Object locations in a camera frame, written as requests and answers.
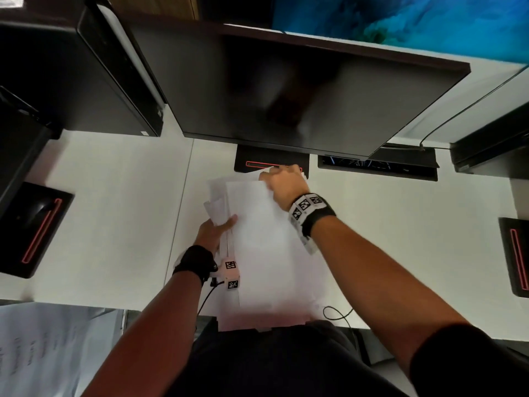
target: person's left hand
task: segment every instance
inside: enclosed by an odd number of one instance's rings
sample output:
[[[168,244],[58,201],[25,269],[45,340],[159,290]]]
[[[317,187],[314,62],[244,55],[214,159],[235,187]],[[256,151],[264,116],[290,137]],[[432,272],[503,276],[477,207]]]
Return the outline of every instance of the person's left hand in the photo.
[[[222,233],[228,231],[237,222],[237,215],[231,216],[227,222],[221,226],[215,226],[211,219],[201,224],[198,229],[197,238],[193,245],[200,245],[206,248],[209,252],[215,256],[218,244],[221,241]]]

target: qr code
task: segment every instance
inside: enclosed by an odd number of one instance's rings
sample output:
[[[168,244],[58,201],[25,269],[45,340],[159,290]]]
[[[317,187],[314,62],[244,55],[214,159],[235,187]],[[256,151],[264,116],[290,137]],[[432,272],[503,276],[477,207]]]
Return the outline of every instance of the qr code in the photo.
[[[323,203],[323,201],[320,198],[318,198],[317,196],[312,196],[309,199],[312,200],[312,203],[314,203],[315,205],[318,204],[318,203]]]
[[[311,205],[311,203],[307,199],[303,199],[297,205],[301,207],[302,210],[307,210],[307,208]]]
[[[294,209],[294,212],[292,212],[292,217],[294,217],[296,220],[299,219],[301,216],[301,210],[299,210],[297,207]]]

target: person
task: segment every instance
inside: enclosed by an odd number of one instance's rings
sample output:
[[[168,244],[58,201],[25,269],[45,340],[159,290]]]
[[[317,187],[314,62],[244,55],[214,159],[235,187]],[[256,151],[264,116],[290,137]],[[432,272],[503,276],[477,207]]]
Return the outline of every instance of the person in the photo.
[[[285,211],[310,193],[296,165],[272,168],[260,179]],[[337,217],[321,216],[310,237],[419,396],[524,393],[524,362]],[[233,217],[222,226],[200,226],[171,280],[123,334],[83,397],[404,395],[354,358],[329,322],[265,332],[206,329],[193,343],[208,264],[235,223]]]

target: hand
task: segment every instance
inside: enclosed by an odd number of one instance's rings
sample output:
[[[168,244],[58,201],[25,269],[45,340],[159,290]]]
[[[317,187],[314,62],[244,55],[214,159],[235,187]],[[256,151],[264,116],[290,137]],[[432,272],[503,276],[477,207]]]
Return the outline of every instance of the hand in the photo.
[[[218,249],[218,244],[221,241],[221,235],[228,231],[237,222],[237,215],[231,216],[227,222],[221,226],[215,226],[210,220],[205,221],[201,224],[198,229],[197,238],[193,245],[200,245],[206,248],[209,252],[215,256],[215,252]]]
[[[296,198],[311,192],[297,164],[272,167],[269,173],[261,173],[259,180],[266,182],[268,189],[274,192],[274,200],[286,212]]]

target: wristband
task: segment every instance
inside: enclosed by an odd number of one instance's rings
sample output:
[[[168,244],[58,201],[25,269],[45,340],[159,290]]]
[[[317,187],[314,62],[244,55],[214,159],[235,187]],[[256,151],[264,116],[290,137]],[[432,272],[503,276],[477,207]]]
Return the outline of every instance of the wristband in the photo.
[[[298,234],[310,238],[314,224],[325,216],[336,216],[327,201],[317,194],[301,195],[288,211]]]
[[[218,270],[217,264],[213,260],[213,254],[200,245],[193,245],[187,248],[178,266],[173,270],[173,274],[178,272],[195,273],[204,285],[209,278],[210,272]]]

